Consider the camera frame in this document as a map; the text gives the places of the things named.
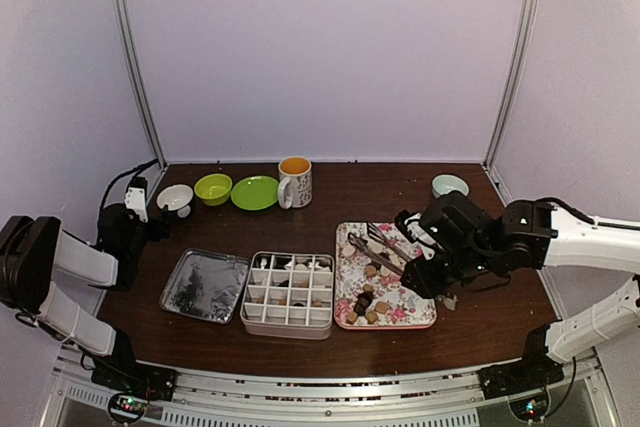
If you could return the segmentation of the pink bunny tin lid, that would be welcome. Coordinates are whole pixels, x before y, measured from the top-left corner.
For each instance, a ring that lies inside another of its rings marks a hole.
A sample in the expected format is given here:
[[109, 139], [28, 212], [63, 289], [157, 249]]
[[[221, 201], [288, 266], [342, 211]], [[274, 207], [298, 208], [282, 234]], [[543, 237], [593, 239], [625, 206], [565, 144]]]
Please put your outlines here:
[[167, 312], [226, 325], [243, 293], [249, 267], [246, 258], [187, 249], [165, 284], [159, 306]]

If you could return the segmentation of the metal tongs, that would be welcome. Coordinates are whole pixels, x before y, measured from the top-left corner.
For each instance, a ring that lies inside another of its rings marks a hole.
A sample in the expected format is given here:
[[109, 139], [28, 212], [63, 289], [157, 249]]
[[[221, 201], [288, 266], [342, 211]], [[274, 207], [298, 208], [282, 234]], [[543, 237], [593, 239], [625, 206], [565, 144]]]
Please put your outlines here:
[[368, 308], [381, 315], [379, 325], [431, 324], [437, 317], [436, 302], [423, 299], [401, 285], [400, 277], [408, 258], [422, 253], [408, 242], [395, 226], [377, 223], [386, 243], [368, 235], [363, 222], [345, 222], [336, 229], [335, 292], [336, 320], [345, 323], [358, 296], [369, 292]]

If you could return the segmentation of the pink tin box with dividers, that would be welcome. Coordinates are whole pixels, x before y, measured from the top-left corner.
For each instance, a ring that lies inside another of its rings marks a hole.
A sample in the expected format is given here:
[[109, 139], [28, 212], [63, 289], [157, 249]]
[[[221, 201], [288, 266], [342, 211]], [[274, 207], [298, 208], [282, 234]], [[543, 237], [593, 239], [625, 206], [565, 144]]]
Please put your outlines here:
[[[273, 257], [270, 269], [260, 267], [261, 259]], [[296, 263], [305, 263], [308, 271], [296, 271]], [[250, 262], [240, 306], [240, 318], [247, 333], [256, 336], [310, 341], [330, 336], [334, 307], [334, 259], [328, 254], [280, 253], [259, 251]], [[289, 288], [277, 284], [290, 280]], [[264, 304], [255, 303], [264, 296]], [[286, 298], [286, 306], [279, 305]], [[315, 300], [324, 306], [313, 307]], [[306, 308], [291, 307], [294, 302]]]

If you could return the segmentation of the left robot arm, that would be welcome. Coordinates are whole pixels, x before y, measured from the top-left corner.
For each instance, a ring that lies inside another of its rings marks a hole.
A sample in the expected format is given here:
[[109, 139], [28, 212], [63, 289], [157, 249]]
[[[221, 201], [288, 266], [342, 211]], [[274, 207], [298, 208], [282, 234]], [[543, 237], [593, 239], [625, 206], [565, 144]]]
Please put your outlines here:
[[146, 245], [169, 236], [167, 211], [144, 220], [123, 204], [99, 214], [96, 244], [63, 229], [57, 217], [11, 216], [1, 227], [1, 303], [18, 319], [108, 357], [106, 376], [121, 390], [133, 391], [143, 383], [144, 371], [117, 352], [126, 347], [126, 335], [89, 313], [56, 280], [66, 275], [94, 289], [129, 291]]

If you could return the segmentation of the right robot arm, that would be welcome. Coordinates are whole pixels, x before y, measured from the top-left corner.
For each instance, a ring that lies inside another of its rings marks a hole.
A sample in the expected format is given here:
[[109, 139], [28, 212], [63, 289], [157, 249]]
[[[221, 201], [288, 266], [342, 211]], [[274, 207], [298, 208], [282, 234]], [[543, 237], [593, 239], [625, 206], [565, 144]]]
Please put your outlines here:
[[590, 217], [553, 197], [509, 203], [494, 218], [458, 191], [437, 198], [423, 213], [395, 218], [404, 237], [422, 248], [407, 262], [401, 283], [424, 299], [492, 274], [508, 280], [518, 269], [587, 267], [626, 272], [614, 293], [567, 320], [527, 336], [513, 366], [519, 387], [535, 387], [574, 356], [639, 324], [639, 225]]

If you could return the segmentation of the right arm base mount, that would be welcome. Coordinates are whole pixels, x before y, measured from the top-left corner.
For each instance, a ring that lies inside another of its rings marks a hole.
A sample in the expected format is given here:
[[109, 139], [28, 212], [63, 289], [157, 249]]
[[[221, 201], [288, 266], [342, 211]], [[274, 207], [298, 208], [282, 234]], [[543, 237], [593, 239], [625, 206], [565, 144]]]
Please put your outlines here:
[[551, 408], [548, 387], [564, 379], [563, 365], [548, 356], [546, 335], [549, 329], [550, 324], [544, 324], [527, 335], [520, 360], [484, 367], [477, 373], [486, 400], [540, 390], [540, 394], [529, 399], [509, 402], [511, 413], [530, 424], [546, 417]]

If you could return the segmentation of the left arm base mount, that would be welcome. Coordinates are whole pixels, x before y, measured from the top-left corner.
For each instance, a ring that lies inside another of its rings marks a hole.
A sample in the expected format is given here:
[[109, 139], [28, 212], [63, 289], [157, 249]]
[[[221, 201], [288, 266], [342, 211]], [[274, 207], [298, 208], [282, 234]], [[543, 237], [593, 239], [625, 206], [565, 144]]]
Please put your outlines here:
[[177, 372], [139, 362], [130, 338], [121, 331], [116, 331], [110, 354], [89, 358], [94, 364], [91, 381], [113, 390], [106, 410], [117, 424], [130, 426], [145, 416], [152, 402], [173, 399]]

